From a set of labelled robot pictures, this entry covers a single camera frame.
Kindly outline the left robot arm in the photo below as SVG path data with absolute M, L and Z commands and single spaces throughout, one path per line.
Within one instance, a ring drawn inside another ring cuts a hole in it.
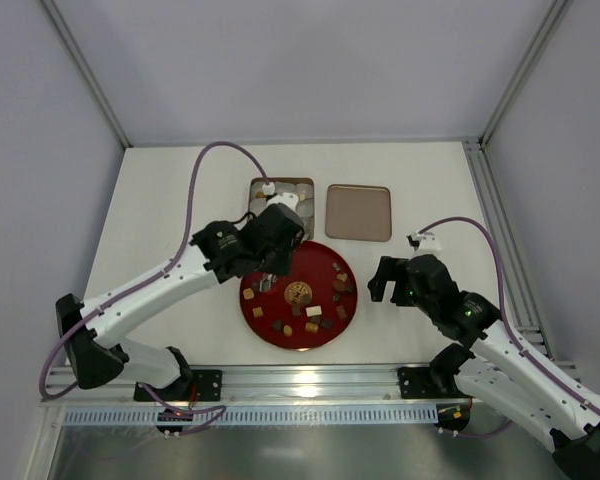
M 56 317 L 77 387 L 91 390 L 127 379 L 136 384 L 137 401 L 189 399 L 194 372 L 181 351 L 150 347 L 128 334 L 173 304 L 232 278 L 289 274 L 303 236 L 300 217 L 283 204 L 271 204 L 242 227 L 209 223 L 144 280 L 88 301 L 61 297 Z

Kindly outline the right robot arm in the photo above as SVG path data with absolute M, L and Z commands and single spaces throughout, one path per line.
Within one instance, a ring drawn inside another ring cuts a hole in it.
M 383 256 L 367 288 L 419 309 L 450 345 L 430 362 L 431 381 L 487 404 L 524 429 L 570 479 L 600 479 L 600 395 L 566 374 L 480 294 L 460 290 L 433 255 Z

